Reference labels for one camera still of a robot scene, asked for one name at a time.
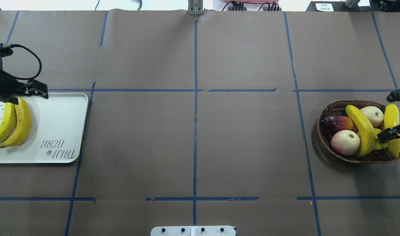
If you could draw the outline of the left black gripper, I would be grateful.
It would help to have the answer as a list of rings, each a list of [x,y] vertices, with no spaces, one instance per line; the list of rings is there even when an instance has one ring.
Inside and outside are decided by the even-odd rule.
[[[0,72],[0,103],[17,105],[19,104],[18,96],[39,96],[47,100],[49,99],[48,87],[37,80],[22,83]]]

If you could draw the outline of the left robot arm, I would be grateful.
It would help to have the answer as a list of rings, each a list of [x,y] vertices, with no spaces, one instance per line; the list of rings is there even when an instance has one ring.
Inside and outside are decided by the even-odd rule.
[[[49,98],[47,85],[35,79],[27,80],[25,83],[19,82],[18,79],[0,72],[0,103],[18,105],[19,97],[31,96],[47,100]]]

